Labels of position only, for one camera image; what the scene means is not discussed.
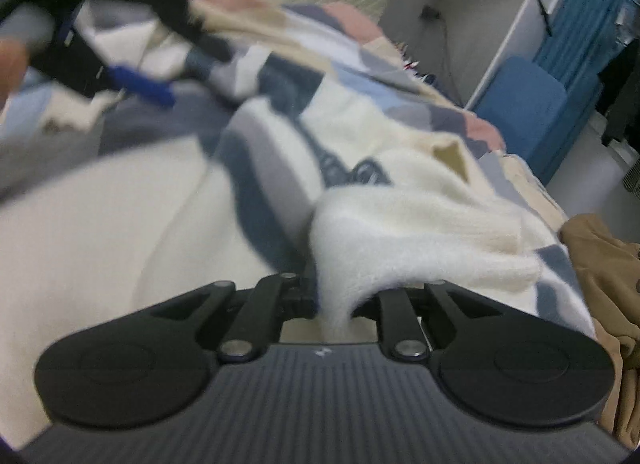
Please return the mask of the person's left hand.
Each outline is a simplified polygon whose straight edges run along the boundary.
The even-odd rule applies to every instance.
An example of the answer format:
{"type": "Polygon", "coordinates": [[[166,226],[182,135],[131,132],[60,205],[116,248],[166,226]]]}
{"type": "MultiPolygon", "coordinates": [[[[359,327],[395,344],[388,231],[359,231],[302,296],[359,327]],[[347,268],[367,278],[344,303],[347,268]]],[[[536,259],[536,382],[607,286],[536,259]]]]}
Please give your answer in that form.
{"type": "Polygon", "coordinates": [[[21,87],[28,66],[28,50],[21,42],[0,42],[0,108],[21,87]]]}

